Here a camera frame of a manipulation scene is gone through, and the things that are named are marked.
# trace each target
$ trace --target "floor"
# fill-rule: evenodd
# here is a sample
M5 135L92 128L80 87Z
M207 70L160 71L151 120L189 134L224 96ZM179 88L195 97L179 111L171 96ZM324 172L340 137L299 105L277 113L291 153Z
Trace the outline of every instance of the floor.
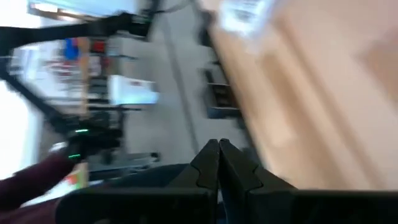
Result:
M168 0L164 8L180 1ZM140 58L123 63L123 75L155 81L160 92L156 105L130 112L127 146L130 152L160 152L160 164L190 162L209 139L228 138L238 148L248 147L234 119L206 118L200 98L205 79L198 71L212 54L196 42L199 22L194 6L189 5L160 15L149 43L123 39L122 53Z

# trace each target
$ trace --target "green light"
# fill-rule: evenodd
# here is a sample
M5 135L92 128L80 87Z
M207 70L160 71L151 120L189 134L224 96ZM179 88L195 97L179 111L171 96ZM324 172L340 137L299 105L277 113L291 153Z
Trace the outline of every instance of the green light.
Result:
M73 159L73 158L76 158L76 157L80 157L80 154L71 155L71 156L69 156L69 159Z
M76 130L75 132L76 133L82 133L82 132L87 132L88 131L88 129L79 129L79 130Z

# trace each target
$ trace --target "workbench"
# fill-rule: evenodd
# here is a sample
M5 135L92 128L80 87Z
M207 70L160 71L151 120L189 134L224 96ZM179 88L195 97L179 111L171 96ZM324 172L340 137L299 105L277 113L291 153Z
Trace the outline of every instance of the workbench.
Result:
M394 0L296 0L257 51L198 0L264 165L302 189L398 188L398 16Z

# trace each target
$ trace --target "blue object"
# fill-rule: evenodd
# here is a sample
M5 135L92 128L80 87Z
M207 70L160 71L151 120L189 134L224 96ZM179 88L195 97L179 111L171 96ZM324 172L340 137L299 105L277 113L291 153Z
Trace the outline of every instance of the blue object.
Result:
M67 60L77 60L79 57L78 46L73 45L73 39L65 39L65 49L63 54Z

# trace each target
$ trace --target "red sleeve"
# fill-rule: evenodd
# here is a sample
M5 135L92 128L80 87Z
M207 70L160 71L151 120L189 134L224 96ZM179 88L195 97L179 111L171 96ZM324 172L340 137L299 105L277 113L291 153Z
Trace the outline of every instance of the red sleeve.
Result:
M75 164L58 153L44 161L0 180L0 211L19 208L23 203L39 197L57 185Z

